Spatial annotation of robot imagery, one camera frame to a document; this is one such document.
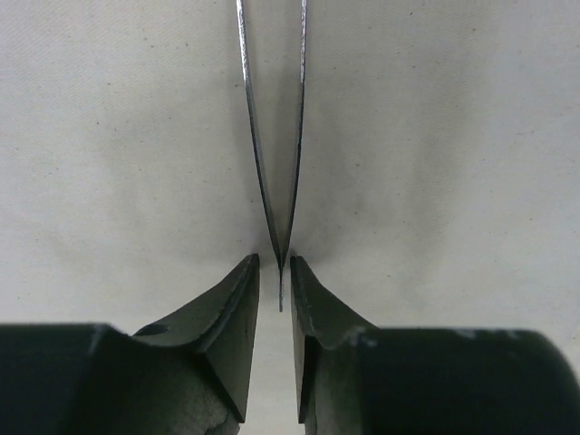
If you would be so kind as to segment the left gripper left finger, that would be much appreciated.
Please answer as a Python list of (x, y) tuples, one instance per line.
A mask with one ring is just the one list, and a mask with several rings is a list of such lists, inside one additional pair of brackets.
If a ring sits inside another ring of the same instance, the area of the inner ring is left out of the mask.
[(109, 324), (1, 328), (4, 434), (235, 434), (247, 399), (259, 258), (135, 334)]

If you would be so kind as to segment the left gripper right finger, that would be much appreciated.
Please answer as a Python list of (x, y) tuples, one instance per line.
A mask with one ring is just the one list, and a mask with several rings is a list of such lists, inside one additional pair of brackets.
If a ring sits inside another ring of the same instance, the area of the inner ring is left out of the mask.
[(381, 328), (290, 261), (299, 422), (309, 434), (576, 434), (579, 385), (541, 333)]

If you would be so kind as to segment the steel tweezers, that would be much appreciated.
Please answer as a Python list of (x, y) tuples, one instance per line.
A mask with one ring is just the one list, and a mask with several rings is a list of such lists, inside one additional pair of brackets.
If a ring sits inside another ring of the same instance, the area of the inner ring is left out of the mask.
[(306, 1), (252, 1), (257, 11), (283, 8), (258, 38), (248, 28), (246, 3), (236, 2), (241, 73), (267, 234), (284, 307), (285, 268), (295, 220), (305, 117)]

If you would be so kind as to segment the beige cloth surgical kit wrap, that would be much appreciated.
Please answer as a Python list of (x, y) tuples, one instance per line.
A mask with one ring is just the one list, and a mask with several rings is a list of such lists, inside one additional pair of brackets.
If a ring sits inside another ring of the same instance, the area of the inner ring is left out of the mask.
[[(292, 238), (378, 325), (579, 362), (579, 4), (312, 1)], [(1, 318), (127, 332), (262, 264), (245, 434), (299, 434), (232, 1), (1, 4)]]

